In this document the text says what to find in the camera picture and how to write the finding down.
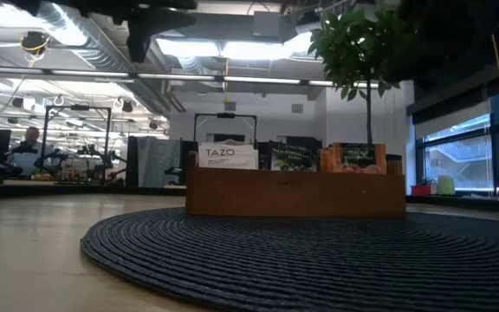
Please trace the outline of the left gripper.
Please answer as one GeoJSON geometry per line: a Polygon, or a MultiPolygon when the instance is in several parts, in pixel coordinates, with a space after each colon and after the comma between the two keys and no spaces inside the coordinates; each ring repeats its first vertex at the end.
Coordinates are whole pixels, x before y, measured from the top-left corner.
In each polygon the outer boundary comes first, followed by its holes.
{"type": "Polygon", "coordinates": [[[77,9],[83,17],[96,13],[128,19],[126,46],[131,61],[136,63],[145,60],[154,35],[191,26],[197,21],[195,16],[170,9],[194,10],[198,6],[197,0],[144,0],[144,4],[150,6],[148,9],[141,9],[130,0],[10,0],[10,3],[32,15],[37,15],[44,4],[52,3],[77,9]]]}

